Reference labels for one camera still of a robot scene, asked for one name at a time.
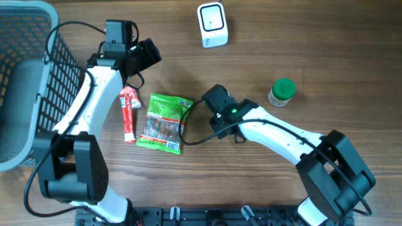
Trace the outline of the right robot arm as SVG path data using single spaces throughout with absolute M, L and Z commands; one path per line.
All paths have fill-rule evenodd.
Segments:
M 376 180 L 351 141 L 333 130 L 308 132 L 268 113 L 257 103 L 236 101 L 222 85 L 202 96 L 212 111 L 210 125 L 222 139 L 259 143 L 294 164 L 308 194 L 297 214 L 309 225 L 341 223 L 375 186 Z

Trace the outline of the green snack bag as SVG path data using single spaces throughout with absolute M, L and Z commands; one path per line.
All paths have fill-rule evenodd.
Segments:
M 162 94 L 151 94 L 143 131 L 136 144 L 143 148 L 181 154 L 185 119 L 180 122 L 192 100 Z

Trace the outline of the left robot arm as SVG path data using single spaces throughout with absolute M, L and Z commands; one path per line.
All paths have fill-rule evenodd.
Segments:
M 85 80 L 67 114 L 52 131 L 33 141 L 43 197 L 89 212 L 103 225 L 138 225 L 132 202 L 109 186 L 109 171 L 98 139 L 107 113 L 128 77 L 161 61 L 148 38 L 126 51 L 94 53 Z

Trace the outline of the green lid jar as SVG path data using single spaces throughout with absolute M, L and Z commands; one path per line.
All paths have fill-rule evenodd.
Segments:
M 269 102 L 275 107 L 285 106 L 296 93 L 294 81 L 288 78 L 277 80 L 268 94 Z

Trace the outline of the red stick packet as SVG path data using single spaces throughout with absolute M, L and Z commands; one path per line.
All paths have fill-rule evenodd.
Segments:
M 124 142 L 128 144 L 135 143 L 136 135 L 134 131 L 133 110 L 141 108 L 141 101 L 138 98 L 137 91 L 131 87 L 124 87 L 121 90 L 119 100 L 122 109 Z

